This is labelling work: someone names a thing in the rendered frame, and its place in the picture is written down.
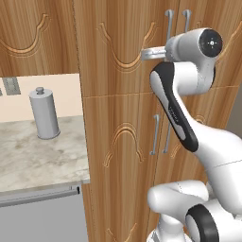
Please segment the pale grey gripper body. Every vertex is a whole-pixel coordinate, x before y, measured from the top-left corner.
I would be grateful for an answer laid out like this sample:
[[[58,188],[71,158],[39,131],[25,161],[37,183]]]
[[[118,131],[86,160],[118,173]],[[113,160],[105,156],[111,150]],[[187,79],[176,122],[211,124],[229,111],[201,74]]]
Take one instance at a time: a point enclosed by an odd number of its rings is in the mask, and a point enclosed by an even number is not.
[[[157,46],[157,47],[143,49],[141,51],[141,60],[147,61],[147,60],[164,59],[165,53],[166,51],[164,46]]]

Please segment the wooden tall cabinet door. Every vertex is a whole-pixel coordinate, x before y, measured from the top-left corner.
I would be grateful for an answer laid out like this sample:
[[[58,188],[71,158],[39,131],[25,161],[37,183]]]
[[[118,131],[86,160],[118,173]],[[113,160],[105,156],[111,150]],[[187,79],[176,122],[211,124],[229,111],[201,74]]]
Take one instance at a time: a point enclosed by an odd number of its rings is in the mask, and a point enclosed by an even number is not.
[[[192,11],[190,29],[210,27],[222,37],[214,87],[239,86],[242,82],[242,0],[180,0],[176,34],[184,31],[182,12],[185,9]]]
[[[166,42],[168,9],[180,0],[73,0],[82,94],[147,93],[156,60],[141,51]]]
[[[146,242],[159,112],[151,93],[85,97],[91,242]]]
[[[239,85],[215,87],[203,95],[184,96],[182,101],[192,117],[200,124],[226,129],[238,91]],[[168,151],[163,153],[168,120],[157,100],[153,105],[162,117],[158,131],[157,163],[153,184],[183,180],[207,182],[204,168],[196,156],[182,146],[174,130],[170,131]]]

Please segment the grey paper towel roll holder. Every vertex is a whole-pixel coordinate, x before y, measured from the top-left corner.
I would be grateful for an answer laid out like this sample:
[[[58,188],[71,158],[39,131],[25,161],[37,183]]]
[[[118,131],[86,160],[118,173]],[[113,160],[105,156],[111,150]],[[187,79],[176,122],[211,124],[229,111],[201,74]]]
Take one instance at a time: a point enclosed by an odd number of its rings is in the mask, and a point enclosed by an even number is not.
[[[37,87],[29,93],[38,137],[48,140],[60,134],[53,92],[44,87]]]

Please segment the grey dishwasher front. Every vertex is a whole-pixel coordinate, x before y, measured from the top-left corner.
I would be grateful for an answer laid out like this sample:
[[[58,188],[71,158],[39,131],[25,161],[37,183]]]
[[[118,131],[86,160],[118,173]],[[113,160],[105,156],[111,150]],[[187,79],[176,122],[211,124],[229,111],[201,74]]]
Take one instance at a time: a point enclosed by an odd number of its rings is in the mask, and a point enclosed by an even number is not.
[[[0,193],[0,201],[68,190],[79,185]],[[0,208],[0,242],[88,242],[83,198],[78,195]]]

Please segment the wooden wall cupboard door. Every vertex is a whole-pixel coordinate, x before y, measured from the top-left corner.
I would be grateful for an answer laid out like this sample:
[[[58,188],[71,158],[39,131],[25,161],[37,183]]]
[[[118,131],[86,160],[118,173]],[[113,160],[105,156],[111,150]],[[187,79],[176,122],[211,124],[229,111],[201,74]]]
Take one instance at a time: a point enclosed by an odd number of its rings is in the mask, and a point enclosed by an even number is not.
[[[0,77],[77,70],[72,0],[0,0]]]

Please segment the grey wall socket plate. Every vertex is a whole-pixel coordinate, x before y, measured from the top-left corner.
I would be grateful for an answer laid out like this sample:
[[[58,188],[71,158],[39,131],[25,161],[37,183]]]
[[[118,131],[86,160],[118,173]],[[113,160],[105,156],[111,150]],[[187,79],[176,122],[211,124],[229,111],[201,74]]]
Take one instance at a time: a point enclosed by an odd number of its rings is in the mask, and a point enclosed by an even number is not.
[[[7,95],[19,95],[21,93],[17,77],[3,78]]]

